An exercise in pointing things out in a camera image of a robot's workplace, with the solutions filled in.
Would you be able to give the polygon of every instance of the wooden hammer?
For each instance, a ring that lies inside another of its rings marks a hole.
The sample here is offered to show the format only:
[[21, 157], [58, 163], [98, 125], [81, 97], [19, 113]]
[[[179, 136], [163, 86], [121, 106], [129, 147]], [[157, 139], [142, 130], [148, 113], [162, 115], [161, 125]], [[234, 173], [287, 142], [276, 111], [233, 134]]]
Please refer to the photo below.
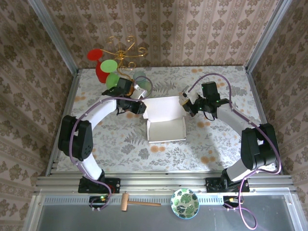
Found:
[[129, 201], [128, 200], [129, 194], [126, 192], [122, 195], [122, 201], [121, 201], [121, 210], [126, 211], [127, 205], [149, 205], [149, 206], [161, 206], [159, 203], [149, 203], [149, 202], [139, 202], [139, 201]]

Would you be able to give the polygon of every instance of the patterned bowl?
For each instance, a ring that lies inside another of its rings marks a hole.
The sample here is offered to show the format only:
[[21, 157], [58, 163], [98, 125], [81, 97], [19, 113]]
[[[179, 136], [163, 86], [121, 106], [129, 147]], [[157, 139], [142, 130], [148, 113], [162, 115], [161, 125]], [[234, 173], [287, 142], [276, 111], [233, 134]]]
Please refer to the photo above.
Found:
[[199, 211], [198, 197], [190, 189], [179, 189], [171, 197], [171, 208], [179, 218], [193, 218]]

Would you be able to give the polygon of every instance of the white cardboard box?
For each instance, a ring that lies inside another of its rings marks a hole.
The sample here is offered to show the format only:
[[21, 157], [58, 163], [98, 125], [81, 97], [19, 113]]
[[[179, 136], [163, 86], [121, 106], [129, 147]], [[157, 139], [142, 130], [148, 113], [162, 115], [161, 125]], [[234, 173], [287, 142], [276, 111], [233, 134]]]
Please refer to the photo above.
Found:
[[146, 105], [143, 118], [147, 121], [149, 143], [181, 141], [186, 139], [186, 112], [178, 96], [143, 100]]

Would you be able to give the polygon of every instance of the damask wallpaper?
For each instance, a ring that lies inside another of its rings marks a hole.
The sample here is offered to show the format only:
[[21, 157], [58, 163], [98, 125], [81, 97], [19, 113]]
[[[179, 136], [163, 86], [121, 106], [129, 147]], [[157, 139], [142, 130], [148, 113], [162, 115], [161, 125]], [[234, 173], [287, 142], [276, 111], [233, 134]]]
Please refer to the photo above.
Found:
[[0, 230], [20, 231], [72, 76], [26, 0], [0, 1]]
[[244, 65], [278, 0], [43, 0], [78, 68], [109, 36], [134, 35], [138, 66]]
[[308, 218], [308, 0], [294, 0], [253, 77]]

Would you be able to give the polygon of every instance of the floral tablecloth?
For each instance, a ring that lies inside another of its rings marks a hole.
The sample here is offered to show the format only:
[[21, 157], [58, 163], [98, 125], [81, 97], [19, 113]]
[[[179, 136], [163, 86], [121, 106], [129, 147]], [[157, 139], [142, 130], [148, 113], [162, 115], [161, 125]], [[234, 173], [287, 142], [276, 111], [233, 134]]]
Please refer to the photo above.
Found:
[[[144, 71], [154, 84], [152, 97], [175, 96], [207, 73], [224, 75], [232, 86], [232, 101], [247, 116], [260, 120], [250, 85], [242, 66], [153, 67], [127, 71], [133, 75]], [[218, 76], [215, 81], [221, 98], [228, 98], [227, 83]], [[201, 84], [195, 87], [202, 95]], [[106, 90], [95, 75], [95, 69], [83, 69], [72, 110], [79, 117]], [[241, 138], [227, 124], [207, 120], [202, 113], [185, 117], [185, 141], [149, 144], [146, 120], [141, 115], [109, 114], [93, 131], [93, 155], [104, 171], [176, 171], [222, 170], [240, 158]], [[61, 153], [57, 171], [77, 171], [70, 159]]]

